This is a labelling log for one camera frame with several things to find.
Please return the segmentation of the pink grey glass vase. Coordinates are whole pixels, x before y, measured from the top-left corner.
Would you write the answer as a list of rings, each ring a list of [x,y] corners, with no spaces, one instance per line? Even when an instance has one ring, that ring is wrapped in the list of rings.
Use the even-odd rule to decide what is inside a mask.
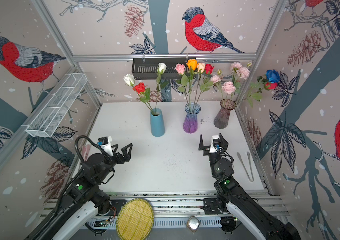
[[[236,102],[230,99],[223,99],[220,101],[218,114],[216,115],[213,123],[218,129],[224,129],[228,126],[230,113],[236,108]]]

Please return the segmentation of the teal ceramic vase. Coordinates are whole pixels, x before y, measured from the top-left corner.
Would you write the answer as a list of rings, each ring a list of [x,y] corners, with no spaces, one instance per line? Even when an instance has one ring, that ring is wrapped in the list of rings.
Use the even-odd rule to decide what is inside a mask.
[[[154,137],[165,134],[165,123],[161,109],[155,108],[150,113],[151,133]]]

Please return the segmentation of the pink carnation bunch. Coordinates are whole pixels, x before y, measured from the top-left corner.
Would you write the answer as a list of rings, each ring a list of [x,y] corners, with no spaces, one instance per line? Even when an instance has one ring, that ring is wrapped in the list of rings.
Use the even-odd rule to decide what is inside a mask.
[[[210,80],[213,82],[213,86],[216,87],[221,93],[223,100],[232,98],[232,95],[236,91],[236,87],[231,81],[223,81],[223,74],[221,69],[218,69],[216,73],[210,78]]]
[[[238,92],[241,88],[241,80],[247,80],[250,76],[249,68],[252,66],[252,62],[248,62],[246,65],[242,65],[240,62],[234,62],[230,65],[232,72],[232,82]]]

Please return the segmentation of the red artificial rose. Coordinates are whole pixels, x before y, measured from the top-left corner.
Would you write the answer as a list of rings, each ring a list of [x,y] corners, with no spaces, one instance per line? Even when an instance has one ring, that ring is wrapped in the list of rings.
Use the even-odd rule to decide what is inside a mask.
[[[259,102],[262,100],[262,93],[264,91],[270,91],[275,89],[278,86],[277,83],[270,83],[270,82],[256,82],[251,83],[248,90],[244,93],[244,98],[237,101],[235,103],[236,107],[239,107],[239,105],[243,102],[248,102],[250,107],[253,107],[253,102]]]

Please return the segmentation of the pink artificial rose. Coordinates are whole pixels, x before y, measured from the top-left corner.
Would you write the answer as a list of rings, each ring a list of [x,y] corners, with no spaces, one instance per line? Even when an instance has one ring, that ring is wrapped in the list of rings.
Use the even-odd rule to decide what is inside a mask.
[[[186,69],[184,64],[177,64],[175,66],[175,70],[178,72],[178,74],[181,76],[180,79],[180,87],[178,90],[185,95],[186,102],[189,104],[187,99],[187,85],[188,85],[188,76],[186,75]]]

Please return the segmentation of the orange artificial rose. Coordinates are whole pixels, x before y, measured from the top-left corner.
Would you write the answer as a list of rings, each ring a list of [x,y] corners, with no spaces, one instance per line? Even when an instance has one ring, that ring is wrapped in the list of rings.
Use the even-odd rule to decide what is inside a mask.
[[[189,96],[189,110],[190,112],[192,111],[192,100],[191,100],[191,95],[192,95],[192,90],[194,86],[195,79],[198,79],[198,72],[197,72],[197,65],[198,62],[196,59],[190,59],[187,61],[187,67],[188,67],[188,96]]]

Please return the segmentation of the blue artificial rose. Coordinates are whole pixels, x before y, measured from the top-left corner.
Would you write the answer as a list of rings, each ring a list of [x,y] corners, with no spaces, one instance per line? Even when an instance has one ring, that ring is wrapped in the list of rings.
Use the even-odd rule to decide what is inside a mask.
[[[272,84],[278,83],[280,81],[279,72],[276,70],[267,70],[266,79]]]

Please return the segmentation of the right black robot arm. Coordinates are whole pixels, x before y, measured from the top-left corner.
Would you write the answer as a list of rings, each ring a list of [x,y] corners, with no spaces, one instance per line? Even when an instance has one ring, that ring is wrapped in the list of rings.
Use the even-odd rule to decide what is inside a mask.
[[[228,142],[219,134],[212,136],[211,144],[205,146],[200,137],[198,149],[209,157],[211,175],[216,182],[217,205],[222,213],[230,213],[258,240],[299,240],[297,229],[265,211],[252,199],[233,177],[234,159],[227,153]]]

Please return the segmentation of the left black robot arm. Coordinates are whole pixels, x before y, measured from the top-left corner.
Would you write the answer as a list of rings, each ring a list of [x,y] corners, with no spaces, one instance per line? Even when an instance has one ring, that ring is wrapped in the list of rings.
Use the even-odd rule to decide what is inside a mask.
[[[84,160],[78,147],[81,139],[99,152]],[[133,148],[133,144],[128,144],[119,149],[111,141],[111,137],[103,137],[94,143],[84,135],[75,140],[81,168],[64,187],[56,206],[26,237],[27,240],[68,240],[97,214],[104,215],[111,210],[110,196],[100,189],[100,185],[112,179],[116,165],[131,159]]]

